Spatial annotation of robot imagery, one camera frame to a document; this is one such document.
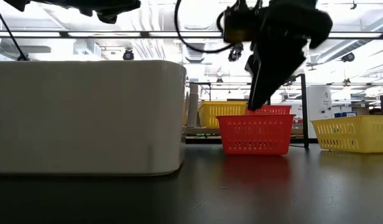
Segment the yellow plastic basket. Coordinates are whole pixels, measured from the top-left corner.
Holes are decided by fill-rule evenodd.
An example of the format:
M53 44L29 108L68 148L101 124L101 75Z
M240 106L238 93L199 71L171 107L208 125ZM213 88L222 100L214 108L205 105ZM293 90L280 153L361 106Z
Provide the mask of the yellow plastic basket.
M201 127L219 128L216 116L243 115L246 106L242 101L203 101L198 108Z
M312 123L323 149L383 152L383 116L352 116Z

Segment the black cable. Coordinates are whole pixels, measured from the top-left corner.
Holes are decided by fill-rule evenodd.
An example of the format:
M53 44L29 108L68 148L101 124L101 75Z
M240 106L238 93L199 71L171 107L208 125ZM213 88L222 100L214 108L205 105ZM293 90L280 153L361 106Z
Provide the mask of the black cable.
M216 54L216 53L220 53L224 50L228 50L230 49L231 47L234 46L234 44L229 44L225 47L222 47L220 49L216 49L216 50L204 50L204 49L198 49L196 47L193 47L191 46L189 43L187 43L185 41L185 39L180 35L180 31L179 31L179 23L178 23L178 12L179 12L179 6L180 6L180 3L181 3L182 0L177 0L177 3L175 5L175 15L174 15L174 18L173 18L173 21L174 21L174 25L175 25L175 30L178 34L178 38L180 39L180 41L182 41L183 44L186 45L186 47L194 50L194 51L197 51L197 52L200 52L200 53L208 53L208 54Z
M221 26L221 19L223 17L223 13L222 12L221 14L218 15L218 18L216 18L216 27L218 28L219 31L221 31L223 33L223 28Z
M9 27L7 26L7 24L6 24L5 20L4 20L4 18L3 18L3 16L2 16L1 12L0 12L0 20L1 20L2 23L4 24L4 26L5 26L6 30L7 30L7 32L9 33L9 36L11 36L11 39L12 39L13 43L15 44L17 50L19 51L20 56L21 56L22 58L24 58L24 60L29 60L29 59L25 56L25 54L23 53L22 49L19 47L19 44L17 44L17 41L16 41L15 37L13 36L11 30L10 30Z

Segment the red basket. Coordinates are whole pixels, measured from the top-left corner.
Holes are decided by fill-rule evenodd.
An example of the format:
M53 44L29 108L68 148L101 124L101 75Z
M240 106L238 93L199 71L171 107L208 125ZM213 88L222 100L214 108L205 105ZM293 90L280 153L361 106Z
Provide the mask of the red basket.
M293 114L217 116L224 153L288 153L293 117Z
M246 109L245 115L262 115L262 114L290 114L291 106L287 105L264 105L261 109L250 111Z

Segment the white bin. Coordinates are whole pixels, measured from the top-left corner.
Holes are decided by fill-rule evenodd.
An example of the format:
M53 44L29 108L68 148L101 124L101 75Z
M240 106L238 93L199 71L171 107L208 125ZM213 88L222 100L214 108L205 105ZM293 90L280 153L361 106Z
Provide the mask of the white bin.
M0 173L177 170L185 75L158 60L0 62Z

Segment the black table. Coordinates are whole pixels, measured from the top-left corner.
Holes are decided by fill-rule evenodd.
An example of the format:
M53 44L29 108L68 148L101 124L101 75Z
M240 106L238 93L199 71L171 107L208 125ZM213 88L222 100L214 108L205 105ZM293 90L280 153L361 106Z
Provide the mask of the black table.
M189 146L164 177L0 177L0 223L383 223L383 154Z

